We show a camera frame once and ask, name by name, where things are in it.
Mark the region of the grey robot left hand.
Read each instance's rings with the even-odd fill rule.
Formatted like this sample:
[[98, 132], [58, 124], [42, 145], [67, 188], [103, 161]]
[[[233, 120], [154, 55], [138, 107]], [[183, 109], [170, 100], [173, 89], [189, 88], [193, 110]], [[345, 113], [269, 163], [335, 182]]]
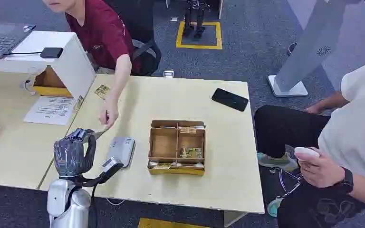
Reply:
[[92, 168], [96, 152], [94, 133], [77, 128], [54, 143], [54, 165], [60, 177], [78, 176]]

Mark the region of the person's hand holding card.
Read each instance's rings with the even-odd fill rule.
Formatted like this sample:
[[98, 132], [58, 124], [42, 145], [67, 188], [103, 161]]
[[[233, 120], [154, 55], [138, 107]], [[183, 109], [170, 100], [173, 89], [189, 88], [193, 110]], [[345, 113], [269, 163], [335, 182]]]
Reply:
[[104, 125], [104, 130], [109, 130], [119, 116], [118, 100], [108, 98], [103, 102], [102, 109], [99, 115], [99, 121]]

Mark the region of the person's hand holding controller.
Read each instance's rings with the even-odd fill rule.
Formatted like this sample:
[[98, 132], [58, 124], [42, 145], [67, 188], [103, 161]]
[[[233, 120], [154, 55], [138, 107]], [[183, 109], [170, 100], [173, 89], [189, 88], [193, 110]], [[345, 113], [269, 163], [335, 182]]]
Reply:
[[298, 160], [303, 178], [315, 187], [331, 187], [345, 178], [345, 170], [324, 155], [300, 153]]

